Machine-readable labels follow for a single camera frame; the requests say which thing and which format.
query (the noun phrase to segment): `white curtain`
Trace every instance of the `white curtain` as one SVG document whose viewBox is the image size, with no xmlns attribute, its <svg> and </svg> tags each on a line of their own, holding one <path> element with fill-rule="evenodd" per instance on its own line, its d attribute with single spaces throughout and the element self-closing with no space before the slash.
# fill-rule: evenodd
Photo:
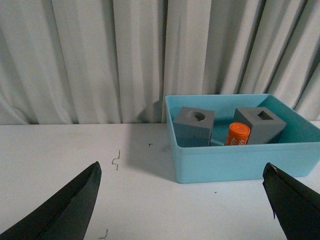
<svg viewBox="0 0 320 240">
<path fill-rule="evenodd" d="M 182 94 L 320 120 L 320 0 L 0 0 L 0 49 L 2 125 L 164 122 Z"/>
</svg>

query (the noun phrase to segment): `orange cylinder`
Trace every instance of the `orange cylinder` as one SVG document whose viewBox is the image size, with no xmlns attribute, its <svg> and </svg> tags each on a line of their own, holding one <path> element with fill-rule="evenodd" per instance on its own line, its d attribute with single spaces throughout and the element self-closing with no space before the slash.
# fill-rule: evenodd
<svg viewBox="0 0 320 240">
<path fill-rule="evenodd" d="M 246 145 L 249 135 L 250 128 L 247 125 L 240 122 L 231 123 L 224 145 Z"/>
</svg>

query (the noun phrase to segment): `black mark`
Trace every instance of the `black mark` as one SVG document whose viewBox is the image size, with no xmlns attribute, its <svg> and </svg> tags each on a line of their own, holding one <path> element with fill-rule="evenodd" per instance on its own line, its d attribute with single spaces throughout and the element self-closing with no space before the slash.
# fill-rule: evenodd
<svg viewBox="0 0 320 240">
<path fill-rule="evenodd" d="M 117 170 L 117 171 L 118 171 L 119 164 L 114 163 L 114 160 L 117 160 L 117 159 L 119 159 L 119 158 L 120 158 L 120 150 L 119 150 L 119 155 L 118 155 L 118 157 L 112 159 L 112 165 L 116 165 L 116 170 Z"/>
<path fill-rule="evenodd" d="M 106 239 L 106 238 L 107 238 L 107 235 L 108 235 L 108 229 L 106 229 L 105 236 L 99 237 L 98 239 Z"/>
</svg>

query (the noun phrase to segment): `white table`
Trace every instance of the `white table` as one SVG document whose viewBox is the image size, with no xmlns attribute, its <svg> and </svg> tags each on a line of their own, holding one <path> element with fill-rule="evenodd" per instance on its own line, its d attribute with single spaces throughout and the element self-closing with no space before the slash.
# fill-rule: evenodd
<svg viewBox="0 0 320 240">
<path fill-rule="evenodd" d="M 0 126 L 0 136 L 0 233 L 99 161 L 86 240 L 107 229 L 107 240 L 286 239 L 262 179 L 176 183 L 165 124 Z M 319 176 L 320 164 L 298 180 L 320 193 Z"/>
</svg>

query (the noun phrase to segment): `cube with hole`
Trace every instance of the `cube with hole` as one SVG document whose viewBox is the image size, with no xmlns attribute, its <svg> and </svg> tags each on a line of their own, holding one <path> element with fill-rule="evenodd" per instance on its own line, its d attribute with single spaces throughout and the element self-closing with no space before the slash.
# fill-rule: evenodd
<svg viewBox="0 0 320 240">
<path fill-rule="evenodd" d="M 237 108 L 234 122 L 250 128 L 247 145 L 278 143 L 286 123 L 266 107 Z"/>
<path fill-rule="evenodd" d="M 215 111 L 183 106 L 173 121 L 178 146 L 208 147 L 214 120 Z"/>
</svg>

